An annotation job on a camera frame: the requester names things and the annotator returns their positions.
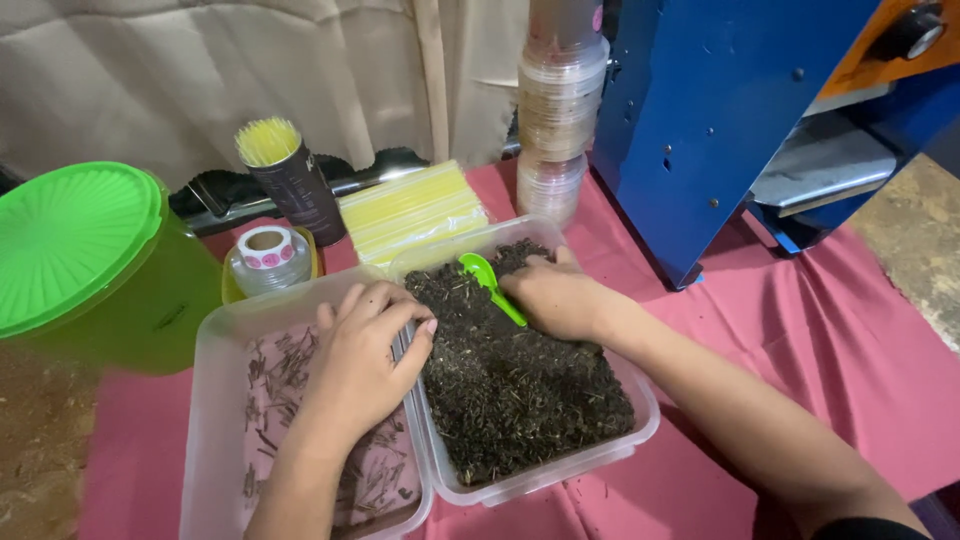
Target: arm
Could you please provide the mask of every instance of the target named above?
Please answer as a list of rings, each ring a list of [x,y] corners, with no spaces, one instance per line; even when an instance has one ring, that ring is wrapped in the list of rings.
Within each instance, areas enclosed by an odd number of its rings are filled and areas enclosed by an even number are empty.
[[[390,346],[421,320],[394,362]],[[276,454],[246,540],[329,538],[337,485],[353,445],[403,401],[433,349],[437,320],[398,285],[355,285],[340,306],[320,305],[321,349],[300,412]]]
[[[780,392],[580,273],[566,248],[556,264],[528,263],[500,284],[537,326],[608,347],[642,369],[744,477],[786,506],[805,538],[845,517],[926,534],[860,454]]]

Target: green plastic spoon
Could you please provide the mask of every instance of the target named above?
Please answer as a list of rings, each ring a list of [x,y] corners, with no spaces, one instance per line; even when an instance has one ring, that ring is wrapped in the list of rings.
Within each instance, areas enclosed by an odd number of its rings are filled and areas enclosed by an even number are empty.
[[[485,258],[475,253],[464,253],[458,260],[464,265],[464,269],[460,272],[461,274],[472,274],[477,282],[480,283],[480,286],[489,289],[491,301],[496,304],[497,307],[503,309],[503,312],[510,316],[517,326],[527,326],[527,318],[507,300],[507,297],[503,296],[503,291],[500,290],[499,285],[496,284],[496,275],[493,273],[490,263],[487,262]]]

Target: dark cloth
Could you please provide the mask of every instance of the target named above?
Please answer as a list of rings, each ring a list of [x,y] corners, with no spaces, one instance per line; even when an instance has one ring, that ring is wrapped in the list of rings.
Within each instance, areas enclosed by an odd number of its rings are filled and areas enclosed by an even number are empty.
[[[879,518],[846,518],[818,530],[812,540],[929,540],[916,530]]]

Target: red tablecloth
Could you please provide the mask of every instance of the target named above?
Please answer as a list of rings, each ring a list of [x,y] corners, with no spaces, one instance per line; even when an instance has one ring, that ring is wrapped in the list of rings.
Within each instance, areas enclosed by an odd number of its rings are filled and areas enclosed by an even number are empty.
[[[514,217],[513,162],[468,179],[498,221]],[[222,256],[238,234],[207,244]],[[848,229],[779,260],[747,222],[733,223],[702,260],[706,281],[680,294],[664,291],[592,179],[565,235],[590,275],[829,422],[906,499],[960,479],[960,362]],[[329,272],[356,263],[349,241],[325,256]],[[177,538],[190,383],[190,371],[104,377],[82,540]],[[458,507],[437,498],[411,537],[749,538],[756,495],[670,418],[633,457],[509,503]]]

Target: green plastic container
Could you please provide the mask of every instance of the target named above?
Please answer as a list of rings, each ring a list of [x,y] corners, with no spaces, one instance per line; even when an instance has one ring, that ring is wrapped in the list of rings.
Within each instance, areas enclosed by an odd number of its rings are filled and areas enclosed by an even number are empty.
[[[144,171],[94,161],[0,197],[0,339],[153,375],[192,366],[221,266],[167,194]]]

